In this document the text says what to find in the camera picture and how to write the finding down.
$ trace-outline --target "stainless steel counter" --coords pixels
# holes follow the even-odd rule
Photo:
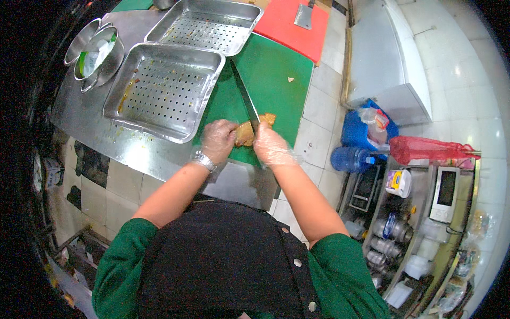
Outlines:
[[[161,19],[164,11],[134,10],[108,13],[104,22],[119,30],[126,54]],[[142,173],[166,181],[189,161],[191,143],[176,144],[148,133],[133,131],[103,116],[103,104],[113,79],[87,93],[70,67],[62,82],[51,122],[88,147]],[[206,181],[201,193],[251,207],[269,210],[277,188],[269,169],[228,160]]]

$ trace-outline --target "wristwatch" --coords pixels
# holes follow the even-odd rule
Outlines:
[[[193,162],[202,165],[203,167],[207,168],[211,173],[217,168],[216,165],[214,165],[213,161],[207,155],[202,153],[202,151],[196,151],[195,156],[193,157]]]

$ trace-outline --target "perforated tray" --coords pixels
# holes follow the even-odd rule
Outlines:
[[[138,43],[115,78],[103,115],[176,143],[190,141],[225,64],[217,51]]]
[[[145,36],[145,41],[210,48],[230,57],[241,51],[263,12],[245,3],[181,0]]]

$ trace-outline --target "microwave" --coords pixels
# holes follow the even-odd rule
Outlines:
[[[457,199],[458,181],[461,177],[461,169],[458,167],[438,168],[434,200],[430,210],[430,218],[438,222],[450,223],[455,210]]]

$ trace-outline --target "hand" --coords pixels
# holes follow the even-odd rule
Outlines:
[[[259,124],[257,138],[253,144],[253,149],[259,160],[269,167],[275,165],[294,165],[296,160],[289,152],[287,142],[275,131],[269,128],[266,122]]]
[[[203,129],[202,153],[213,161],[214,165],[224,162],[234,147],[238,125],[226,119],[219,119]]]

